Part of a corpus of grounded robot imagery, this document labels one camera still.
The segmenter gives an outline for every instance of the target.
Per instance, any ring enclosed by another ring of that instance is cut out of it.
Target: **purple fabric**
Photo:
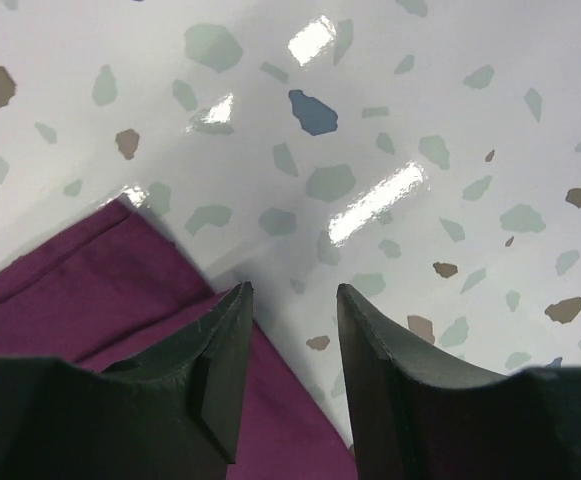
[[[0,355],[102,370],[219,298],[139,214],[112,202],[0,272]],[[343,442],[258,327],[228,479],[356,479]]]

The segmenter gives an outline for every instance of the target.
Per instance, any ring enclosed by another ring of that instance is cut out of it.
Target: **glossy surface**
[[[581,363],[581,3],[3,0],[0,268],[122,193],[253,281],[347,442],[340,282],[485,368]]]

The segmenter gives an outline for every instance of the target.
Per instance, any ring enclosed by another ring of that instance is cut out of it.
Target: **blue speck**
[[[563,357],[557,357],[553,361],[551,361],[548,365],[546,365],[546,367],[560,367],[561,360],[563,360]]]
[[[290,90],[288,97],[292,103],[292,114],[310,135],[323,135],[338,128],[337,112],[316,98],[308,97],[301,90]]]

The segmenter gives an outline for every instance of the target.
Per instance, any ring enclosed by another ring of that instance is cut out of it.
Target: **magenta cloth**
[[[112,202],[0,272],[0,355],[102,370],[220,298],[138,213]],[[353,480],[352,456],[258,327],[229,480]]]

